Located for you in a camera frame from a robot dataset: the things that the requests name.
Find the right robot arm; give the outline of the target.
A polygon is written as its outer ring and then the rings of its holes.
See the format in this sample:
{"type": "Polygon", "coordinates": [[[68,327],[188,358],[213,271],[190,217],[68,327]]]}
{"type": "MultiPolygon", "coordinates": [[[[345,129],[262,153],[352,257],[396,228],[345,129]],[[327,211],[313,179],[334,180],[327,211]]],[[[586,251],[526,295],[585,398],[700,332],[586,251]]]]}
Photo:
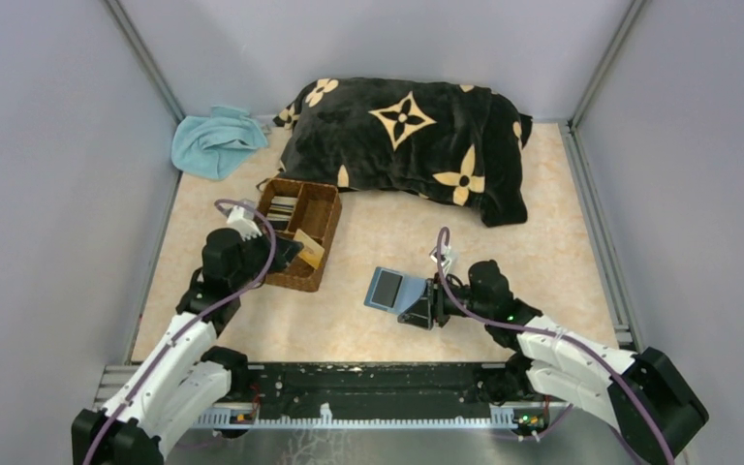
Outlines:
{"type": "Polygon", "coordinates": [[[710,420],[707,409],[670,358],[588,340],[515,296],[493,260],[470,266],[467,283],[452,274],[428,279],[384,270],[368,291],[403,325],[432,329],[453,317],[472,318],[512,355],[501,373],[481,380],[491,404],[554,397],[603,421],[641,459],[670,464],[710,420]]]}

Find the woven brown divided basket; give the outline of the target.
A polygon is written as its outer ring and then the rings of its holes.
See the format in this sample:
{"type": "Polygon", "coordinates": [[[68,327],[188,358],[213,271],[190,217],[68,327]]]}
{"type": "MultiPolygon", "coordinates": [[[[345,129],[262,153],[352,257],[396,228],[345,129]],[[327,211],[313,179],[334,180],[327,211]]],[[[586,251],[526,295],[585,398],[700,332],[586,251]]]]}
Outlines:
{"type": "Polygon", "coordinates": [[[302,228],[324,246],[325,254],[318,269],[313,269],[297,256],[282,271],[268,274],[265,282],[271,286],[313,293],[319,289],[323,280],[342,211],[338,189],[329,184],[270,178],[263,184],[259,200],[259,211],[264,216],[275,196],[298,198],[289,222],[270,222],[279,237],[294,239],[295,232],[302,228]]]}

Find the teal leather card holder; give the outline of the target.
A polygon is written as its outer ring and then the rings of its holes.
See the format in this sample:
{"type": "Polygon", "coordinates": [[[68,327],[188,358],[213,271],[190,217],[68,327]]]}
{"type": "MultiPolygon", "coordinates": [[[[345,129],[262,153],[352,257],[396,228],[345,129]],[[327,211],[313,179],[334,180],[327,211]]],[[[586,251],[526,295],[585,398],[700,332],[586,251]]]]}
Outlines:
{"type": "Polygon", "coordinates": [[[425,293],[427,279],[378,266],[375,268],[364,305],[399,316],[425,293]]]}

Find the gold striped credit card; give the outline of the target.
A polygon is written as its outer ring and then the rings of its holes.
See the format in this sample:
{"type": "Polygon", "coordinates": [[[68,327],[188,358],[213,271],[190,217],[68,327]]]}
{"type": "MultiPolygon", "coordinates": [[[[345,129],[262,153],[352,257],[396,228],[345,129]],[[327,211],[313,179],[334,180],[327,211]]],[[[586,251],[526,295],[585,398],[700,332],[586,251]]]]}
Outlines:
{"type": "Polygon", "coordinates": [[[298,256],[313,269],[318,269],[323,261],[325,248],[302,228],[294,234],[294,241],[302,245],[298,256]]]}

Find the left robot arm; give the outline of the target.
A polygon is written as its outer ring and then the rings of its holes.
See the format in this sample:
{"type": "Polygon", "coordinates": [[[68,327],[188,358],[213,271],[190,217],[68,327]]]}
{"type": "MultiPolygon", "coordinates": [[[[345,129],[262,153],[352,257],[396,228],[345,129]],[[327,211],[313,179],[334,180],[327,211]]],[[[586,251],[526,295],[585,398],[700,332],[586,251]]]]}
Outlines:
{"type": "Polygon", "coordinates": [[[132,377],[71,426],[76,464],[163,464],[184,433],[217,401],[244,398],[252,386],[246,355],[216,342],[246,292],[285,270],[302,251],[276,233],[211,232],[156,348],[132,377]]]}

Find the dark grey credit card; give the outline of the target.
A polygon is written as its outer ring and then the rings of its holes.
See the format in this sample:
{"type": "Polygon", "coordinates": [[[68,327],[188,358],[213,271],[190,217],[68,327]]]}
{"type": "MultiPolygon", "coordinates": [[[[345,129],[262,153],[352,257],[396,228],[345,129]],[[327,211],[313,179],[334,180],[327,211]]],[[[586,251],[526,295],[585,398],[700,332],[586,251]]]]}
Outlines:
{"type": "Polygon", "coordinates": [[[401,283],[401,275],[382,271],[378,276],[370,301],[386,308],[393,308],[401,283]]]}

